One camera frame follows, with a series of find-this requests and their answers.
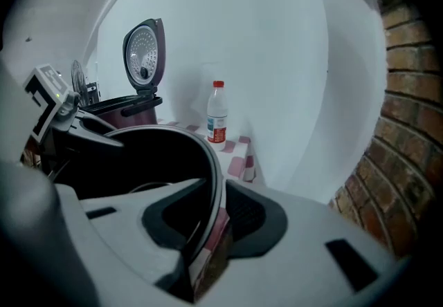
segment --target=red and white cloth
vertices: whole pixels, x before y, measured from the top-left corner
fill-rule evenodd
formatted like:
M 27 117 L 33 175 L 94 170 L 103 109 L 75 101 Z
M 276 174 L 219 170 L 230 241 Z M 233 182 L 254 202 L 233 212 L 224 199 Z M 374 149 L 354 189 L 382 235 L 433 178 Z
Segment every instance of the red and white cloth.
M 170 125 L 187 129 L 197 135 L 207 138 L 207 129 L 204 125 L 186 125 L 179 122 L 168 122 L 163 119 L 158 119 L 157 122 L 161 125 Z M 210 258 L 219 244 L 222 234 L 229 222 L 229 216 L 226 212 L 226 179 L 240 179 L 252 183 L 256 177 L 253 148 L 250 138 L 246 136 L 230 138 L 228 135 L 224 150 L 217 151 L 216 154 L 224 177 L 223 192 L 221 195 L 222 200 L 209 239 L 206 242 L 205 247 L 189 267 L 191 284 L 194 291 L 198 289 L 201 280 L 204 278 L 205 270 L 208 267 Z

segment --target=plastic bottle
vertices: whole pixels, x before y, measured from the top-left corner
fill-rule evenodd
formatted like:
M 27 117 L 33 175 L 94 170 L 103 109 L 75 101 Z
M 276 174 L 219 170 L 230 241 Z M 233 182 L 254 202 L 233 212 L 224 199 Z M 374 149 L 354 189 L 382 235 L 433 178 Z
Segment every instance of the plastic bottle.
M 215 151 L 226 144 L 228 100 L 224 94 L 224 82 L 214 81 L 214 90 L 208 100 L 208 141 Z

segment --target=bottle label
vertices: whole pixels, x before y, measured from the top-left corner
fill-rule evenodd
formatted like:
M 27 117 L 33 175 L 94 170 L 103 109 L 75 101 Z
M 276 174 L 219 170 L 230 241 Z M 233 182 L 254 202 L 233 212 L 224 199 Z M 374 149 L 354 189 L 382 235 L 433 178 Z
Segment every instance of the bottle label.
M 226 140 L 226 119 L 224 117 L 213 117 L 208 115 L 208 141 L 214 144 Z

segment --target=rice cooker lid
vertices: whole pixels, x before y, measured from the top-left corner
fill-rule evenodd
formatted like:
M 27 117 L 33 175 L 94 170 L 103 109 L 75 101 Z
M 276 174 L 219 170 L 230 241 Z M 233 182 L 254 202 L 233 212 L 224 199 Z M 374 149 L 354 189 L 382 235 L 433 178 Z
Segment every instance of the rice cooker lid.
M 165 67 L 161 19 L 147 19 L 126 34 L 123 59 L 128 80 L 138 92 L 151 91 L 160 83 Z

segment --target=brick wall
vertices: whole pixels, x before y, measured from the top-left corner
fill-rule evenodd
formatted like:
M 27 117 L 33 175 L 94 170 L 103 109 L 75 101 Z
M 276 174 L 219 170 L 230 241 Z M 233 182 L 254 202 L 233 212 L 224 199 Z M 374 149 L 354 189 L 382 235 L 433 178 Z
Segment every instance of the brick wall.
M 379 0 L 387 87 L 374 135 L 329 206 L 396 256 L 412 252 L 443 174 L 442 76 L 431 36 L 404 0 Z

